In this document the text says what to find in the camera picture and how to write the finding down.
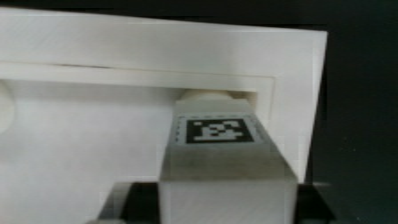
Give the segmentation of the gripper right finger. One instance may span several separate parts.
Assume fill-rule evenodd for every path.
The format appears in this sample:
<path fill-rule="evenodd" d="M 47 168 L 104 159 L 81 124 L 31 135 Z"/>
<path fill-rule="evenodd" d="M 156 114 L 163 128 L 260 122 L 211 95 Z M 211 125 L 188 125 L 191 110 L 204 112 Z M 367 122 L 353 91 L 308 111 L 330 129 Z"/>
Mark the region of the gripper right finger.
<path fill-rule="evenodd" d="M 346 212 L 333 207 L 316 186 L 298 185 L 292 224 L 355 224 Z"/>

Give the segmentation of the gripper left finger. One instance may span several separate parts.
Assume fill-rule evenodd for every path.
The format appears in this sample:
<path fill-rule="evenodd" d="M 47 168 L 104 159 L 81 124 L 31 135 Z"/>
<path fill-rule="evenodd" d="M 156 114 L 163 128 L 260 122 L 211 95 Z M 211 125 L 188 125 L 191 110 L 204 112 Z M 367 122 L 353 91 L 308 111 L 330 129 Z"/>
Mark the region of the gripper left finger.
<path fill-rule="evenodd" d="M 156 182 L 113 184 L 97 217 L 86 224 L 159 224 Z"/>

